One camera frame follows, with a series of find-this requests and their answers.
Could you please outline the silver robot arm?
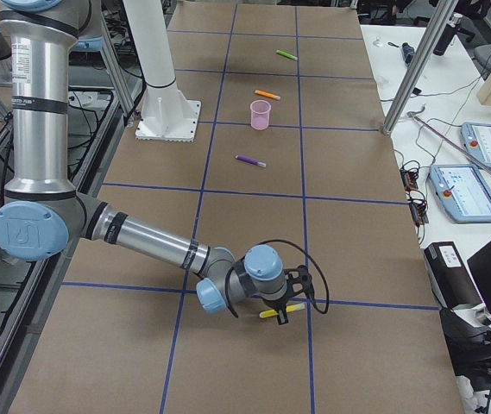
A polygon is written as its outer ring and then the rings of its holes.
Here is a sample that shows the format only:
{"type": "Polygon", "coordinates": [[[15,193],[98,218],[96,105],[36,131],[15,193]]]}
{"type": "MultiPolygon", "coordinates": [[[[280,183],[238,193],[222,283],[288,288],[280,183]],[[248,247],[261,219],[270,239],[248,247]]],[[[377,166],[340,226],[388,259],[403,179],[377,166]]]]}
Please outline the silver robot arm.
{"type": "Polygon", "coordinates": [[[101,240],[199,276],[205,311],[232,310],[258,295],[279,323],[293,294],[278,253],[266,244],[236,260],[225,248],[157,229],[80,193],[68,178],[69,53],[79,42],[103,44],[97,1],[3,1],[0,22],[11,39],[14,176],[0,209],[0,248],[43,260],[69,241],[101,240]]]}

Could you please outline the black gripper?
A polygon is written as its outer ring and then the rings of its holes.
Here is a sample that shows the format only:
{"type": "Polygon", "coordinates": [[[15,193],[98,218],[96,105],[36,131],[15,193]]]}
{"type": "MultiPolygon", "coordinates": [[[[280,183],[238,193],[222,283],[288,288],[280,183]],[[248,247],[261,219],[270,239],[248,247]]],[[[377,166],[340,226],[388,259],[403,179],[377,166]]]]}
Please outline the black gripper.
{"type": "Polygon", "coordinates": [[[288,323],[288,315],[286,310],[286,304],[289,301],[290,294],[288,292],[276,292],[276,293],[260,293],[261,299],[266,306],[275,310],[276,319],[279,325],[288,323]]]}

